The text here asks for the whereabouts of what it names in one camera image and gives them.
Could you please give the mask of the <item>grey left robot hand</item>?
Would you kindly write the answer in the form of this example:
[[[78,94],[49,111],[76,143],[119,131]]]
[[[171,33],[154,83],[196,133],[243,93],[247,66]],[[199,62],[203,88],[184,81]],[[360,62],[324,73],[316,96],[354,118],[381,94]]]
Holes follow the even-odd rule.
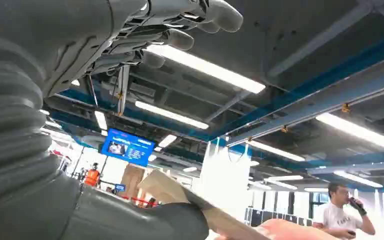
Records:
[[[168,27],[234,33],[243,16],[223,0],[0,0],[0,240],[328,240],[311,226],[274,219],[250,227],[153,171],[144,189],[166,204],[140,208],[59,169],[41,133],[43,99],[69,88],[121,37],[188,50],[194,39]]]

